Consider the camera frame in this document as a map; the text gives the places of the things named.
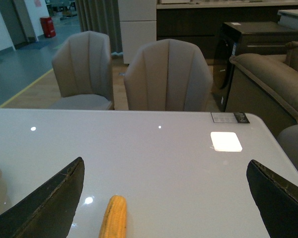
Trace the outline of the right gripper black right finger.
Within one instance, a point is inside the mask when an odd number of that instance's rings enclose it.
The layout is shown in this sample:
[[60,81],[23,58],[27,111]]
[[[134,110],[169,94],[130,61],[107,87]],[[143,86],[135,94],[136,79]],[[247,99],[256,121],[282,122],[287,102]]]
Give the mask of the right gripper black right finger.
[[298,238],[298,186],[256,160],[246,177],[253,200],[272,238]]

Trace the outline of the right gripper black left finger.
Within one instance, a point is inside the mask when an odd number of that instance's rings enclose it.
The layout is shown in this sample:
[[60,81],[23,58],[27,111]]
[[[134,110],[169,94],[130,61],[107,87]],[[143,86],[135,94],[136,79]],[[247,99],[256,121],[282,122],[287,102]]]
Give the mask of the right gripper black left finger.
[[0,215],[0,238],[68,236],[84,182],[84,161],[76,158]]

